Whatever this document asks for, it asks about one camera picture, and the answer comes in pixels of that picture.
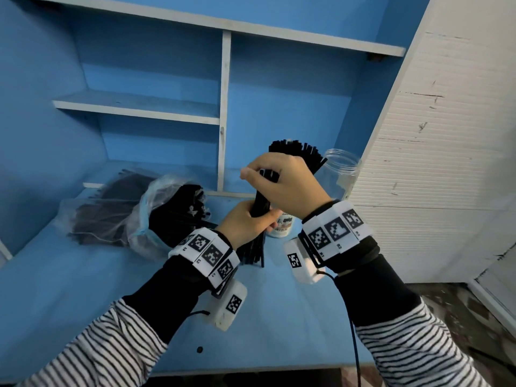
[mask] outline can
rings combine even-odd
[[[278,226],[267,234],[271,237],[287,236],[288,234],[290,234],[290,231],[292,230],[292,224],[295,219],[296,218],[294,216],[291,216],[290,214],[281,214],[280,218],[276,221],[278,223]]]

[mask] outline jar opening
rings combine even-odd
[[[324,165],[339,174],[357,173],[362,162],[358,156],[342,149],[328,149],[324,157],[328,159]]]

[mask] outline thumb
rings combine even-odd
[[[256,217],[255,220],[258,221],[261,230],[263,231],[269,225],[277,221],[283,212],[280,209],[271,209],[266,214],[260,217]]]
[[[258,171],[249,167],[240,170],[240,179],[246,180],[249,184],[263,194],[269,201],[278,185],[265,179]]]

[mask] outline hand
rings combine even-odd
[[[251,217],[249,213],[254,200],[242,201],[228,213],[216,228],[226,238],[234,250],[255,239],[263,231],[270,232],[277,227],[280,209],[271,209],[261,217]]]
[[[280,174],[278,183],[260,175],[260,169],[274,170]],[[301,220],[315,209],[330,202],[331,198],[298,156],[284,153],[265,153],[240,171],[246,180],[263,194],[274,206]]]

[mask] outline white corrugated panel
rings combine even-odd
[[[364,154],[350,200],[407,282],[467,281],[516,241],[514,12],[431,0]]]

